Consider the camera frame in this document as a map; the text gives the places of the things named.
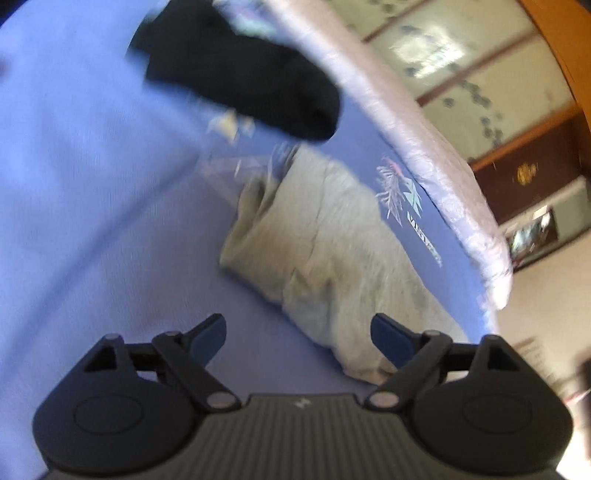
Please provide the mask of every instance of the wall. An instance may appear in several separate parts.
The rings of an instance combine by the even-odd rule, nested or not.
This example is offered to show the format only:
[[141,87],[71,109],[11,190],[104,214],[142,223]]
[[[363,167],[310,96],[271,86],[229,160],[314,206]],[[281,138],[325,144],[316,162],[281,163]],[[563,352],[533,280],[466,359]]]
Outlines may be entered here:
[[560,238],[575,238],[591,226],[591,182],[573,189],[569,197],[555,205],[554,214]]
[[591,356],[591,233],[518,272],[498,320],[507,341],[538,336],[555,375],[573,375]]

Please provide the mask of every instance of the blue fabric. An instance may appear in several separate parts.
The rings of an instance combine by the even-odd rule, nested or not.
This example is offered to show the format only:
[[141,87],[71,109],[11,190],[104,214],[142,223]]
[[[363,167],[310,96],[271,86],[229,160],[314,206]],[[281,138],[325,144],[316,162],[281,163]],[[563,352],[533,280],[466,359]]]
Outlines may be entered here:
[[[149,341],[219,312],[228,339],[208,368],[242,398],[369,391],[277,307],[219,271],[248,159],[270,158],[278,172],[294,140],[260,124],[250,138],[240,120],[231,144],[210,130],[225,109],[144,85],[141,62],[125,52],[153,3],[30,0],[0,29],[2,480],[43,470],[30,428],[34,411],[108,332]],[[406,178],[401,223],[392,214],[387,221],[426,286],[477,340],[486,323],[476,269],[349,99],[337,134],[320,149],[377,193],[378,167],[396,166]],[[244,159],[238,175],[227,169],[237,158]],[[410,212],[441,267],[407,220]]]
[[393,366],[400,369],[413,359],[420,334],[403,325],[393,325],[390,317],[378,314],[371,322],[371,339]]
[[228,326],[223,316],[213,315],[200,323],[197,329],[198,333],[189,332],[196,336],[191,340],[188,352],[191,360],[206,367],[226,343]]

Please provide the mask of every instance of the bed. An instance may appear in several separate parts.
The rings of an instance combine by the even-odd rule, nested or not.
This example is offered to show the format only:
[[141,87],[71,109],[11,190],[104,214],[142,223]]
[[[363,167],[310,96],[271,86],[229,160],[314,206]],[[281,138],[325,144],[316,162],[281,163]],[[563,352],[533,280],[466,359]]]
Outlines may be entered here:
[[[222,6],[235,20],[256,15],[336,79],[339,128],[316,147],[374,189],[466,336],[494,331],[511,284],[506,244],[467,165],[396,78],[320,0]],[[147,341],[219,312],[228,340],[209,369],[243,399],[371,389],[220,271],[244,181],[280,171],[297,141],[182,90],[146,86],[126,51],[154,7],[30,0],[0,29],[2,480],[43,471],[35,408],[108,332]]]

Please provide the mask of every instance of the blue mattress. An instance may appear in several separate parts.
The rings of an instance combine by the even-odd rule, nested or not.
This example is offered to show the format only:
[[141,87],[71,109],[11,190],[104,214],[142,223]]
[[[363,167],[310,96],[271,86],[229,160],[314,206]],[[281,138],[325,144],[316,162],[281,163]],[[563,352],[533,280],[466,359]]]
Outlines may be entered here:
[[[31,0],[0,29],[2,480],[43,470],[34,411],[108,332],[148,341],[219,312],[228,341],[209,369],[242,398],[370,390],[279,307],[220,271],[241,179],[279,172],[297,142],[240,118],[230,142],[219,128],[220,119],[234,125],[225,108],[145,85],[141,62],[125,52],[153,3]],[[336,135],[317,147],[376,194],[394,195],[384,219],[477,341],[488,331],[477,269],[350,99]],[[385,191],[389,174],[400,191]]]

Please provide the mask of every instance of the wooden beam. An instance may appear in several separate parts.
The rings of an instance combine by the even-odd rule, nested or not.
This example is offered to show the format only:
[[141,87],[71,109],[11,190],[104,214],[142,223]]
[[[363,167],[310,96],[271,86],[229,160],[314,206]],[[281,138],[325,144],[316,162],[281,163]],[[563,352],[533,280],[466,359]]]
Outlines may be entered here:
[[433,99],[435,99],[435,98],[439,97],[440,95],[444,94],[445,92],[447,92],[454,85],[460,83],[462,80],[464,80],[465,78],[472,75],[474,72],[477,72],[480,69],[484,69],[484,68],[488,67],[495,60],[499,59],[499,57],[506,55],[506,54],[520,48],[524,44],[537,38],[539,35],[540,35],[540,33],[535,28],[535,29],[527,32],[523,36],[516,38],[514,41],[508,43],[504,47],[501,47],[499,50],[495,50],[495,51],[489,53],[487,56],[474,62],[472,65],[467,66],[465,69],[459,70],[451,78],[445,80],[443,83],[440,83],[435,88],[433,88],[433,89],[429,90],[428,92],[424,93],[423,95],[421,95],[419,98],[417,98],[417,103],[421,107],[425,106],[426,104],[431,102]]
[[577,115],[580,115],[582,112],[583,111],[581,107],[573,102],[566,108],[550,114],[550,116],[544,118],[539,124],[529,129],[524,134],[514,138],[510,142],[500,146],[492,152],[485,154],[483,157],[471,162],[470,167],[472,168],[472,171],[479,171],[491,163],[501,160],[509,153],[517,150],[520,147],[523,147],[525,144],[528,144],[536,138],[541,137],[553,128],[573,119]]
[[552,49],[591,125],[591,14],[577,0],[519,0]]
[[433,0],[421,0],[420,2],[414,4],[412,7],[410,7],[409,9],[406,9],[404,12],[402,12],[397,17],[390,17],[386,23],[380,25],[378,28],[376,28],[369,35],[366,35],[363,38],[362,42],[363,43],[369,43],[369,42],[371,42],[375,37],[377,37],[378,35],[380,35],[380,33],[384,32],[387,29],[389,29],[393,25],[395,25],[398,22],[402,21],[407,15],[410,15],[415,10],[418,10],[419,8],[424,7],[425,4],[430,3],[432,1]]

